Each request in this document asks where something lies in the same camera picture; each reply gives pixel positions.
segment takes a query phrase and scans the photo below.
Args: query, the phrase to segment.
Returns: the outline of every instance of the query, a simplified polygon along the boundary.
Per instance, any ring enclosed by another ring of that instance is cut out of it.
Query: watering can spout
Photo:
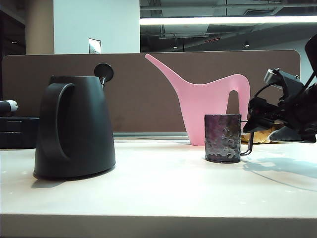
[[[154,58],[152,55],[146,54],[145,58],[165,75],[170,84],[173,86],[176,93],[178,93],[179,89],[183,88],[185,85],[188,84],[187,81],[185,81],[182,77],[180,77],[177,73],[175,73],[165,64],[163,64],[161,61]]]

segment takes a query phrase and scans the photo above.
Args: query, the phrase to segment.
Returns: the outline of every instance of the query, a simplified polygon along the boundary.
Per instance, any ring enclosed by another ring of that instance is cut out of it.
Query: watering can handle
[[[52,83],[42,99],[39,137],[45,154],[52,159],[69,160],[59,141],[57,117],[63,94],[74,86],[73,83]]]

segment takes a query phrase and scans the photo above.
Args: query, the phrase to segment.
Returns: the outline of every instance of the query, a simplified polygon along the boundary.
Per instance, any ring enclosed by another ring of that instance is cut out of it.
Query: black cable
[[[315,72],[313,71],[313,73],[311,74],[311,76],[309,77],[308,81],[306,82],[306,84],[304,85],[304,87],[302,88],[302,90],[295,96],[295,98],[297,98],[299,95],[301,95],[306,88],[308,88],[309,84],[311,83],[311,81],[313,80],[313,78],[315,77]]]
[[[263,88],[261,88],[255,95],[254,97],[256,97],[258,94],[260,94],[264,89],[268,88],[269,86],[272,86],[276,83],[269,83],[268,85],[264,86]]]

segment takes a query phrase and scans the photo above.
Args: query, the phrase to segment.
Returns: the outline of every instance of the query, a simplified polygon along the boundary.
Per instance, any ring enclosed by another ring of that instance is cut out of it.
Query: black box
[[[1,117],[0,148],[35,148],[39,120],[38,117]]]

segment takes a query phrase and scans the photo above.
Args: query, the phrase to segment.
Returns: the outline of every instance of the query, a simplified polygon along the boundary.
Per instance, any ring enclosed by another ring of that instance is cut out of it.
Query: ceiling
[[[140,18],[288,15],[317,15],[317,0],[140,0]],[[219,41],[241,38],[241,35],[251,38],[250,33],[265,36],[271,28],[278,29],[277,34],[281,31],[293,34],[294,30],[305,27],[303,24],[142,25],[141,51],[190,51],[194,46],[215,42],[219,45]]]
[[[1,25],[3,26],[3,56],[25,54],[24,0],[0,0]]]

